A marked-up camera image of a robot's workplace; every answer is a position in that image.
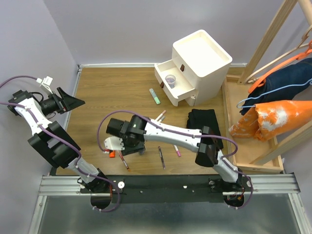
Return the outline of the white bottom drawer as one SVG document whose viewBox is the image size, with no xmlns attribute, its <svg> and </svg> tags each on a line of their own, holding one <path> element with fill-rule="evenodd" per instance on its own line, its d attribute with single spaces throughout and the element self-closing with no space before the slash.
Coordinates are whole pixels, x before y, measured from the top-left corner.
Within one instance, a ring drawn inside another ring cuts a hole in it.
<svg viewBox="0 0 312 234">
<path fill-rule="evenodd" d="M 178 106 L 180 101 L 197 94 L 197 90 L 189 83 L 176 82 L 173 89 L 169 87 L 168 83 L 163 83 L 164 87 L 162 89 L 173 106 Z"/>
</svg>

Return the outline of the translucent purple cup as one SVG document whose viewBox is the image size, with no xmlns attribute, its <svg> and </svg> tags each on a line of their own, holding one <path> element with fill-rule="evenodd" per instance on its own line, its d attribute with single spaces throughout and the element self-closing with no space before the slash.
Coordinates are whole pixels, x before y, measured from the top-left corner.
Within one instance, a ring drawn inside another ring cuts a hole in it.
<svg viewBox="0 0 312 234">
<path fill-rule="evenodd" d="M 174 75 L 167 75 L 165 77 L 166 82 L 168 83 L 170 88 L 175 88 L 176 85 L 176 77 Z"/>
</svg>

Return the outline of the white drawer cabinet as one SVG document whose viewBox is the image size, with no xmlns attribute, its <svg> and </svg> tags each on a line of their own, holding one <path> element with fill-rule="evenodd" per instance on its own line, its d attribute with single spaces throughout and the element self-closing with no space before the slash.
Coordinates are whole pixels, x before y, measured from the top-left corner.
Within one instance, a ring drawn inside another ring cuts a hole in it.
<svg viewBox="0 0 312 234">
<path fill-rule="evenodd" d="M 233 58 L 201 29 L 173 43 L 172 60 L 185 66 L 182 74 L 197 90 L 186 101 L 196 106 L 217 95 Z"/>
</svg>

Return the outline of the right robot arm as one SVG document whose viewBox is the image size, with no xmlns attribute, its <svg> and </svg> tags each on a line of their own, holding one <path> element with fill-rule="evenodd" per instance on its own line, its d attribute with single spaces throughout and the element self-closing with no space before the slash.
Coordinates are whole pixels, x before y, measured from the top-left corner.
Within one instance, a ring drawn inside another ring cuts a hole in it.
<svg viewBox="0 0 312 234">
<path fill-rule="evenodd" d="M 106 129 L 111 136 L 106 138 L 104 146 L 111 151 L 134 150 L 146 141 L 155 141 L 176 145 L 196 153 L 195 162 L 202 167 L 211 167 L 221 176 L 225 187 L 235 191 L 242 185 L 239 171 L 227 157 L 238 150 L 238 145 L 231 139 L 214 135 L 209 127 L 186 129 L 160 123 L 154 119 L 133 115 L 130 121 L 111 118 Z M 229 155 L 220 152 L 217 140 L 226 140 L 235 145 Z"/>
</svg>

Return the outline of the dark purple pen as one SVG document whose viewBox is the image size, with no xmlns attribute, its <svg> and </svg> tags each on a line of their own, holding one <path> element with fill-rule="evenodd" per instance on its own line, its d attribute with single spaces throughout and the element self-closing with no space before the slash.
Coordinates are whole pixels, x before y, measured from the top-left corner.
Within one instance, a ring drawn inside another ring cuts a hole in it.
<svg viewBox="0 0 312 234">
<path fill-rule="evenodd" d="M 161 159 L 161 163 L 162 163 L 162 167 L 163 169 L 165 170 L 165 162 L 164 162 L 164 158 L 163 158 L 163 154 L 162 154 L 162 150 L 161 150 L 161 147 L 158 146 L 158 151 L 159 151 L 159 156 L 160 156 L 160 159 Z"/>
</svg>

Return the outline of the beige tip marker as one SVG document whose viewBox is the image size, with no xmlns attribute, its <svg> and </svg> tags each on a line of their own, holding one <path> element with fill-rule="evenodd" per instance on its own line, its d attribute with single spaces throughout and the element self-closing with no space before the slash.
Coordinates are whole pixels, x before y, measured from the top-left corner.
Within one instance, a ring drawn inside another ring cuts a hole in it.
<svg viewBox="0 0 312 234">
<path fill-rule="evenodd" d="M 159 121 L 164 116 L 165 113 L 166 113 L 166 110 L 164 110 L 155 120 Z"/>
</svg>

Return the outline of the green grey highlighter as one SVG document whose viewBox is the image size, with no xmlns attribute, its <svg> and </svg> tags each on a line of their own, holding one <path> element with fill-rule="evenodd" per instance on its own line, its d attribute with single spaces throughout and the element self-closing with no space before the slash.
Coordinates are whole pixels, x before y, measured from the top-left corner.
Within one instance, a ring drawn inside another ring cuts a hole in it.
<svg viewBox="0 0 312 234">
<path fill-rule="evenodd" d="M 154 89 L 153 89 L 153 88 L 150 88 L 150 89 L 149 89 L 149 92 L 150 92 L 150 94 L 151 94 L 151 96 L 152 96 L 154 102 L 155 102 L 157 105 L 159 105 L 161 102 L 160 102 L 160 100 L 159 100 L 157 94 L 155 93 Z"/>
</svg>

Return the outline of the pink tip marker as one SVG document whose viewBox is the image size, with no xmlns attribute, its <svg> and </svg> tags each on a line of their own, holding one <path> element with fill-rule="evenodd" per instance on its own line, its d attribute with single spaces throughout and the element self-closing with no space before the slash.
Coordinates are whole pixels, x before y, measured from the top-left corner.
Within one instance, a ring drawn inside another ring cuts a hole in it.
<svg viewBox="0 0 312 234">
<path fill-rule="evenodd" d="M 178 147 L 177 147 L 176 145 L 173 145 L 173 147 L 174 147 L 174 149 L 175 149 L 175 152 L 176 152 L 177 156 L 178 156 L 178 157 L 181 157 L 181 153 L 180 153 Z"/>
</svg>

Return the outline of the black mounting base bar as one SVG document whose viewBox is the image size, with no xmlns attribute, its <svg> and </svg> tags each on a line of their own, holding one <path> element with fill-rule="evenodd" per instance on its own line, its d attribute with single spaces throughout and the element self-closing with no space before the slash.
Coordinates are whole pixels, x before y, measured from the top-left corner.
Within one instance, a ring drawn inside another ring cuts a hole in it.
<svg viewBox="0 0 312 234">
<path fill-rule="evenodd" d="M 240 175 L 239 184 L 225 183 L 219 175 L 111 175 L 118 191 L 110 185 L 103 193 L 93 193 L 81 185 L 80 192 L 91 194 L 93 205 L 116 203 L 210 202 L 241 207 L 251 184 Z"/>
</svg>

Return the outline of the black folded cloth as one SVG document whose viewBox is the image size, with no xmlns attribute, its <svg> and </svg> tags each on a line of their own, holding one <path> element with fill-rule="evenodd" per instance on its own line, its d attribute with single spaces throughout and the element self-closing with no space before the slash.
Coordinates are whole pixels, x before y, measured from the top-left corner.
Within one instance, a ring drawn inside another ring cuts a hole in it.
<svg viewBox="0 0 312 234">
<path fill-rule="evenodd" d="M 212 135 L 221 136 L 214 109 L 208 110 L 192 109 L 188 113 L 186 128 L 201 130 L 204 126 L 207 126 L 212 129 L 213 131 Z"/>
</svg>

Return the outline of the wooden clothes rack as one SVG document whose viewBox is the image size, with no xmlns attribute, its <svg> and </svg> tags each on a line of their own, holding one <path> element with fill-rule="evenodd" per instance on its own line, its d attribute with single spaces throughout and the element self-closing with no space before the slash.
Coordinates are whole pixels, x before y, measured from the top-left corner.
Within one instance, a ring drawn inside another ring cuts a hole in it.
<svg viewBox="0 0 312 234">
<path fill-rule="evenodd" d="M 222 85 L 231 161 L 248 174 L 283 171 L 281 155 L 312 137 L 312 103 L 294 100 L 311 86 L 305 77 L 311 70 L 309 34 L 304 33 L 296 48 L 305 47 L 304 52 L 286 52 L 264 66 L 266 73 L 256 68 L 296 4 L 311 22 L 309 0 L 284 1 L 242 75 L 228 77 Z"/>
</svg>

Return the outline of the orange white garment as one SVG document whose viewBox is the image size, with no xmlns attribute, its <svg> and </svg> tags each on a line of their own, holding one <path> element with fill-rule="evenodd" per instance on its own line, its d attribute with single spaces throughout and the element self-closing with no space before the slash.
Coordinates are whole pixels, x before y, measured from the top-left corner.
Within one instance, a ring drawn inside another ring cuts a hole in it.
<svg viewBox="0 0 312 234">
<path fill-rule="evenodd" d="M 230 135 L 267 141 L 277 135 L 300 128 L 311 119 L 312 102 L 308 100 L 260 103 L 249 109 L 230 128 Z"/>
</svg>

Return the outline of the wooden hanger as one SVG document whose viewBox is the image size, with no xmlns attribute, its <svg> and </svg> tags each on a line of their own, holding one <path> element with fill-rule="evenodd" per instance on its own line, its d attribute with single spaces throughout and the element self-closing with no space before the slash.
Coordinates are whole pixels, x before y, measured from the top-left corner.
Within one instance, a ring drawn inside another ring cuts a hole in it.
<svg viewBox="0 0 312 234">
<path fill-rule="evenodd" d="M 284 58 L 285 56 L 288 56 L 289 54 L 293 53 L 294 51 L 303 48 L 303 47 L 307 47 L 308 43 L 304 42 L 307 40 L 307 38 L 309 37 L 309 33 L 312 30 L 312 27 L 310 26 L 306 32 L 303 34 L 302 38 L 301 38 L 301 42 L 293 49 L 287 51 L 286 53 L 280 55 L 279 57 L 275 58 L 274 60 L 272 60 L 271 62 L 267 63 L 266 65 L 264 65 L 263 67 L 259 68 L 258 70 L 256 70 L 255 72 L 253 72 L 251 75 L 249 75 L 245 80 L 244 80 L 244 84 L 248 84 L 248 83 L 252 83 L 256 81 L 256 78 L 254 78 L 255 75 L 257 75 L 258 73 L 260 73 L 261 71 L 265 70 L 266 68 L 268 68 L 269 66 L 275 64 L 276 62 L 278 62 L 279 60 L 281 60 L 282 58 Z"/>
</svg>

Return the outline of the orange hanger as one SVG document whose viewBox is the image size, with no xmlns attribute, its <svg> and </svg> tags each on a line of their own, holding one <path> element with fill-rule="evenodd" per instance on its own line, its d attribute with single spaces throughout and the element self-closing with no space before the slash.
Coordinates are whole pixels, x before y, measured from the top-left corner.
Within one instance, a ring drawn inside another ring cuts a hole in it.
<svg viewBox="0 0 312 234">
<path fill-rule="evenodd" d="M 280 70 L 280 69 L 284 68 L 285 66 L 287 66 L 287 65 L 291 64 L 292 62 L 294 62 L 295 60 L 305 59 L 312 52 L 312 41 L 310 41 L 308 44 L 306 44 L 306 46 L 308 47 L 306 51 L 301 52 L 301 53 L 299 53 L 299 54 L 297 54 L 297 55 L 287 59 L 286 61 L 280 63 L 279 65 L 275 66 L 274 68 L 269 70 L 267 73 L 265 73 L 264 75 L 259 77 L 253 83 L 253 85 L 249 88 L 248 93 L 251 94 L 256 88 L 263 86 L 265 84 L 265 82 L 266 82 L 266 78 L 269 75 L 271 75 L 272 73 L 276 72 L 277 70 Z"/>
</svg>

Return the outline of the dark blue jeans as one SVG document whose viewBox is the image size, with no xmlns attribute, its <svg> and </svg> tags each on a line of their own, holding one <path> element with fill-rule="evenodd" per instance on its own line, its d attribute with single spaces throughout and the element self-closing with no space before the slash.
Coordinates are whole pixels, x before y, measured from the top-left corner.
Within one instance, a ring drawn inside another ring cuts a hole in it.
<svg viewBox="0 0 312 234">
<path fill-rule="evenodd" d="M 296 64 L 289 65 L 285 68 L 277 70 L 266 78 L 266 82 L 263 86 L 256 88 L 250 97 L 257 97 L 264 92 L 268 92 L 282 86 L 290 84 L 302 84 L 312 78 L 312 59 L 306 58 L 299 61 Z M 303 87 L 291 87 L 280 90 L 278 92 L 265 95 L 257 100 L 248 100 L 243 105 L 256 105 L 260 103 L 280 101 L 280 100 L 292 100 L 297 94 L 306 90 L 310 85 Z M 250 108 L 243 108 L 240 110 L 241 115 L 245 115 Z"/>
</svg>

